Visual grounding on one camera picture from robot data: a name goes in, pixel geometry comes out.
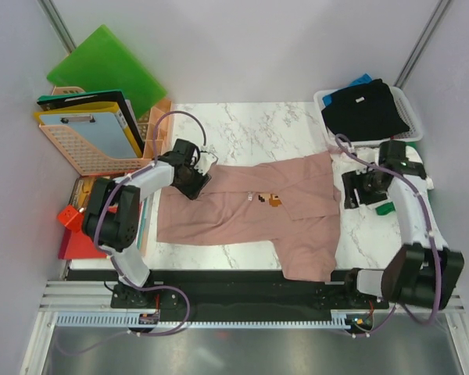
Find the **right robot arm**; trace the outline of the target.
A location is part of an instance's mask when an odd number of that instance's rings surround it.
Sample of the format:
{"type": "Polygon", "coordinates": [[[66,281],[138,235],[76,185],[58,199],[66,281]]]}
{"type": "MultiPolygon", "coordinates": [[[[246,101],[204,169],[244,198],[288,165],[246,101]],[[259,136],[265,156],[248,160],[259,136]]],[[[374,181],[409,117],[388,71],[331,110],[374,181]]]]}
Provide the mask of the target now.
{"type": "Polygon", "coordinates": [[[404,141],[378,147],[363,171],[342,175],[345,209],[389,200],[399,224],[401,248],[384,270],[354,269],[342,288],[344,302],[361,307],[371,295],[407,308],[444,309],[464,268],[461,252],[441,235],[428,199],[428,175],[420,161],[407,155],[404,141]]]}

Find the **pink t shirt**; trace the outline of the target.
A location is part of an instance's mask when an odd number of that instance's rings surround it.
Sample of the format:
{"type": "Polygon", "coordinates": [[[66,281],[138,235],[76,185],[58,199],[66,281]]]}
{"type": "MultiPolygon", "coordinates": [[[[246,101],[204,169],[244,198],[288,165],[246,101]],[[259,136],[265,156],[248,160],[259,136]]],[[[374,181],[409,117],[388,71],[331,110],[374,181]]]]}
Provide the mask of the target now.
{"type": "Polygon", "coordinates": [[[328,282],[336,267],[341,195],[321,152],[256,166],[215,165],[195,200],[160,193],[159,242],[231,245],[270,241],[289,280],[328,282]]]}

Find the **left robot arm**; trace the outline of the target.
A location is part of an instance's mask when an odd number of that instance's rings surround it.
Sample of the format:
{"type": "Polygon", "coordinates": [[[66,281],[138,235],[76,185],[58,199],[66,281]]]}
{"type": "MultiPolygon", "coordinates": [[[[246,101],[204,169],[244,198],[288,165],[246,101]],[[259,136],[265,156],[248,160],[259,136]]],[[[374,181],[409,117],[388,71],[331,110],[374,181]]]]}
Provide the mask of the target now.
{"type": "Polygon", "coordinates": [[[142,202],[169,186],[196,199],[210,181],[209,170],[217,160],[213,153],[178,139],[170,151],[141,169],[94,182],[81,230],[109,257],[120,282],[130,286],[129,299],[137,306],[150,306],[156,298],[155,287],[147,283],[150,270],[136,240],[142,202]]]}

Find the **white t shirt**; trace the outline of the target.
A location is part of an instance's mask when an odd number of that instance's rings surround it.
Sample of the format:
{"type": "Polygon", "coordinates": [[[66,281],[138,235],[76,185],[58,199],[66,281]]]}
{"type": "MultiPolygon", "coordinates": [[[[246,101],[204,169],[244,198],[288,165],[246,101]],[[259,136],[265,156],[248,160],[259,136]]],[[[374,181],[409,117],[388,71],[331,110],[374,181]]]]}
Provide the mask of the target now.
{"type": "Polygon", "coordinates": [[[406,155],[409,159],[408,161],[390,159],[383,166],[378,164],[379,147],[376,149],[359,148],[354,150],[347,145],[342,145],[341,150],[343,151],[343,154],[339,157],[339,161],[341,163],[352,163],[355,166],[353,170],[348,170],[344,173],[354,170],[360,172],[366,170],[377,170],[383,173],[383,180],[386,180],[386,194],[388,198],[383,202],[379,202],[371,206],[393,202],[396,196],[394,191],[395,188],[403,188],[410,194],[413,192],[413,190],[403,183],[398,176],[403,176],[409,180],[420,195],[426,195],[429,191],[434,189],[434,182],[428,175],[422,159],[415,147],[406,143],[406,155]]]}

